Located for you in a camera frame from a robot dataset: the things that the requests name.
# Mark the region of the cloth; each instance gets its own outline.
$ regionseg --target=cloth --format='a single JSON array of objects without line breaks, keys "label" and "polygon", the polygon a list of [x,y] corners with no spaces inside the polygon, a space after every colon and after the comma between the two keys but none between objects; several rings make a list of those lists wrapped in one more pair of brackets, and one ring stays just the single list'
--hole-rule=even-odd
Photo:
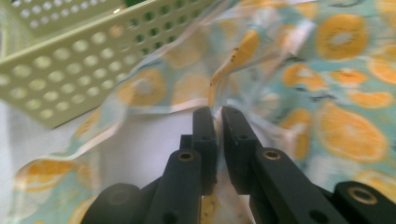
[{"label": "cloth", "polygon": [[[286,151],[313,183],[332,191],[353,179],[396,202],[395,13],[391,0],[216,2],[118,83],[64,151],[16,173],[7,223],[79,223],[100,190],[125,177],[106,175],[109,164],[139,167],[134,143],[133,157],[106,147],[113,135],[133,136],[122,129],[137,122],[131,115],[203,105],[218,127],[223,105],[241,109],[265,146]],[[220,160],[203,223],[252,222],[227,175]]]}]

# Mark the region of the dark green object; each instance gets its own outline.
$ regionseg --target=dark green object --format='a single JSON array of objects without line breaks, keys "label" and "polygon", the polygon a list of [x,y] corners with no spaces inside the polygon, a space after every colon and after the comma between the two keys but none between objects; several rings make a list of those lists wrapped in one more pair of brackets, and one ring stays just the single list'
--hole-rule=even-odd
[{"label": "dark green object", "polygon": [[124,0],[124,1],[125,1],[125,4],[127,7],[132,7],[132,6],[137,5],[141,2],[144,2],[145,0]]}]

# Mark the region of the green plastic basket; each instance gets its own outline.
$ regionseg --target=green plastic basket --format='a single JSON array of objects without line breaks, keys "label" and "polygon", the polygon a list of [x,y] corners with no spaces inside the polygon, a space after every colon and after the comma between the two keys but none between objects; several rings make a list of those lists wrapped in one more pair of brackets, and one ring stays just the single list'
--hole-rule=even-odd
[{"label": "green plastic basket", "polygon": [[[63,7],[57,8],[55,2]],[[211,3],[151,0],[113,14],[122,2],[3,2],[0,7],[9,20],[2,24],[0,98],[56,127],[99,106],[118,80],[147,54],[176,39]],[[34,12],[36,6],[40,15]],[[29,18],[24,18],[26,8]],[[62,16],[65,8],[67,15],[74,13],[70,18]],[[60,15],[57,20],[51,17],[54,13]],[[32,26],[32,21],[39,25]]]}]

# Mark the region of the basket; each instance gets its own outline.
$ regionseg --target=basket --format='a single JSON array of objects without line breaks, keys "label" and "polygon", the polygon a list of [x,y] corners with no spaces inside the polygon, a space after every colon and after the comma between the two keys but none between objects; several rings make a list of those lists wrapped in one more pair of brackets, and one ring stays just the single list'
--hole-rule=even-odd
[{"label": "basket", "polygon": [[212,2],[151,0],[124,10],[115,0],[0,3],[10,21],[2,24],[0,98],[48,127],[61,125],[101,104]]}]

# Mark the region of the patterned fabric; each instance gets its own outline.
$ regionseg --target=patterned fabric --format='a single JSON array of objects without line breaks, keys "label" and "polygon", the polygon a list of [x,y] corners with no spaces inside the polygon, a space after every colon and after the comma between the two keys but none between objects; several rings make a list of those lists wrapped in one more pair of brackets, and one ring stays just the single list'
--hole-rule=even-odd
[{"label": "patterned fabric", "polygon": [[[128,115],[199,105],[215,117],[222,105],[243,110],[325,189],[352,179],[396,202],[396,1],[231,5],[217,2],[149,55],[65,151],[20,169],[7,223],[79,223],[103,187],[94,146]],[[215,193],[203,200],[202,223],[251,223],[224,167],[221,161]]]}]

